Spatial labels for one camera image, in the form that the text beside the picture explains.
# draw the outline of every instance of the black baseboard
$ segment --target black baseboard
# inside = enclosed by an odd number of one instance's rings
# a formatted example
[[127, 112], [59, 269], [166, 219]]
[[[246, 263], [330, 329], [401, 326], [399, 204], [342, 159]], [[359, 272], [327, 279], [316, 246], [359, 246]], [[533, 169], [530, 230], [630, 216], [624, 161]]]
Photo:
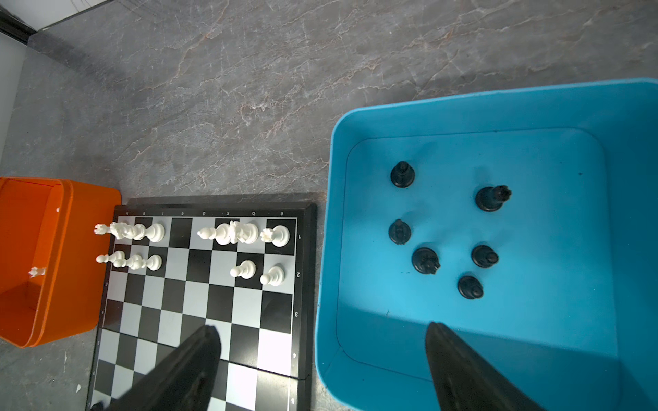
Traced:
[[0, 32], [23, 44], [27, 44], [30, 36], [36, 33], [33, 28], [17, 20], [3, 9], [0, 9]]

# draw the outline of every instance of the black pawn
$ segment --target black pawn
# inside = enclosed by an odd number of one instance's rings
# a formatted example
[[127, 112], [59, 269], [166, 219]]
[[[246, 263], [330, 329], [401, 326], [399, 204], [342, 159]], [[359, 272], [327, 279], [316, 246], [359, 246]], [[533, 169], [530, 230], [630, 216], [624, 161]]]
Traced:
[[427, 247], [419, 248], [411, 256], [413, 267], [421, 274], [436, 274], [439, 269], [439, 256]]
[[499, 210], [503, 203], [512, 197], [512, 191], [506, 185], [485, 187], [475, 195], [475, 204], [484, 211]]
[[391, 170], [391, 181], [397, 187], [409, 187], [415, 178], [416, 172], [406, 161], [397, 163], [395, 167], [393, 167], [393, 170]]
[[489, 268], [498, 262], [498, 254], [488, 245], [479, 245], [470, 253], [475, 265], [481, 268]]
[[463, 276], [457, 282], [457, 289], [464, 298], [469, 300], [481, 299], [484, 296], [484, 288], [477, 278], [473, 276]]
[[411, 228], [398, 218], [388, 228], [388, 236], [395, 244], [405, 244], [411, 238]]

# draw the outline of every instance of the blue bin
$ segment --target blue bin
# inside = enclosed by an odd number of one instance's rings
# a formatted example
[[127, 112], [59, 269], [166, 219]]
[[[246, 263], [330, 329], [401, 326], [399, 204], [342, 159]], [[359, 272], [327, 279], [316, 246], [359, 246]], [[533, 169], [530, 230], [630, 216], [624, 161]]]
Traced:
[[[327, 389], [359, 410], [438, 410], [443, 322], [548, 410], [658, 406], [658, 82], [597, 82], [352, 110], [334, 128], [316, 321]], [[390, 171], [406, 160], [407, 188]], [[508, 185], [481, 211], [474, 195]], [[411, 240], [388, 228], [408, 223]], [[500, 261], [476, 267], [470, 251]], [[411, 264], [434, 249], [441, 268]], [[484, 297], [460, 296], [466, 273]]]

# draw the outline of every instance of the orange plastic container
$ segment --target orange plastic container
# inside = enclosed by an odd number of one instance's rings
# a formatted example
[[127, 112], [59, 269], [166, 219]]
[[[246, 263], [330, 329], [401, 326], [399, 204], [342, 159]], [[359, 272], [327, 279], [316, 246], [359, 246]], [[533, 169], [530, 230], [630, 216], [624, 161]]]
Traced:
[[[34, 347], [98, 322], [115, 190], [70, 180], [0, 178], [0, 338]], [[45, 275], [31, 278], [32, 267]]]

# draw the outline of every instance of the gray marble floor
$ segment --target gray marble floor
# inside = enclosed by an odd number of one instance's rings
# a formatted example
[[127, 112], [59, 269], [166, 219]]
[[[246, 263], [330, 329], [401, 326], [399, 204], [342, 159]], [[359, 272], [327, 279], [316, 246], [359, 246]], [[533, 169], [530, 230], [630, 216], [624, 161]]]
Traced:
[[[107, 185], [125, 201], [323, 204], [332, 127], [348, 110], [658, 77], [658, 3], [115, 0], [29, 46], [2, 175]], [[0, 408], [84, 409], [93, 337], [0, 342]], [[313, 409], [344, 409], [315, 381]]]

